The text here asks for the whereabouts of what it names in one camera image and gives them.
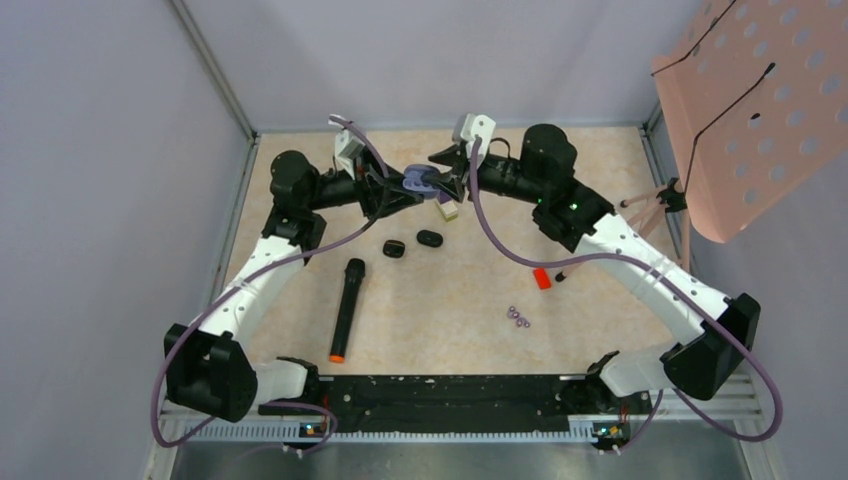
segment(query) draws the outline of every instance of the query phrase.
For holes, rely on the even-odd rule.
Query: white wall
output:
[[[676,175],[667,134],[658,139],[663,166]],[[845,477],[846,185],[848,146],[727,244],[692,238],[704,281],[762,305],[753,351],[783,395],[786,417],[775,438],[790,478]]]
[[[701,0],[189,0],[259,130],[641,123]]]
[[[139,478],[246,143],[167,3],[0,2],[0,478]]]

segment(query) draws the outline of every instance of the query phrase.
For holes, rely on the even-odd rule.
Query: black microphone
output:
[[[356,310],[356,299],[359,296],[359,287],[362,285],[363,278],[365,278],[365,262],[359,258],[351,258],[345,268],[345,286],[339,305],[339,316],[336,319],[336,332],[333,334],[333,343],[330,345],[330,361],[333,363],[344,363],[347,339],[350,335],[350,327],[353,325],[353,313]]]

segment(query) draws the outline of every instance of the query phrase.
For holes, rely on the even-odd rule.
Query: beige tabletop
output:
[[[577,178],[612,203],[653,187],[636,128],[569,128],[577,147]],[[518,156],[522,129],[496,132]],[[448,130],[370,132],[386,161],[402,171],[427,163],[449,146]],[[332,166],[333,133],[263,135],[227,272],[228,280],[253,250],[271,207],[270,164],[285,150],[300,150],[320,171]],[[493,151],[503,154],[502,145]],[[533,205],[491,194],[482,196],[492,228],[513,251],[527,258],[559,260],[570,253],[539,232]],[[425,202],[378,221],[358,239],[312,259],[285,286],[248,347],[252,362],[276,356],[301,358],[326,374],[520,374],[577,373],[604,353],[639,349],[671,339],[665,326],[591,264],[563,283],[540,290],[530,268],[503,257],[483,234],[473,207],[460,205],[459,218],[445,222],[435,203]],[[327,221],[322,245],[358,229],[358,205],[319,212]],[[635,208],[624,212],[635,214]],[[444,236],[433,249],[416,233]],[[383,242],[406,243],[406,254],[382,254]],[[674,250],[661,225],[649,237],[666,253]],[[328,360],[347,261],[365,261],[344,364]],[[516,328],[507,319],[514,305],[530,320]]]

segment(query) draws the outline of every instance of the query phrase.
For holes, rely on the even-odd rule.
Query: red block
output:
[[[533,270],[533,276],[536,277],[536,283],[539,284],[540,290],[547,290],[551,288],[551,279],[548,277],[548,272],[546,272],[544,268],[537,268]]]

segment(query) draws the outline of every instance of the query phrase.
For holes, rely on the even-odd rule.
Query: perforated pink panel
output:
[[[730,4],[708,0],[668,57],[681,58]],[[827,162],[848,161],[848,0],[737,0],[683,62],[654,78],[681,180],[701,136],[687,202],[692,225],[726,242]]]

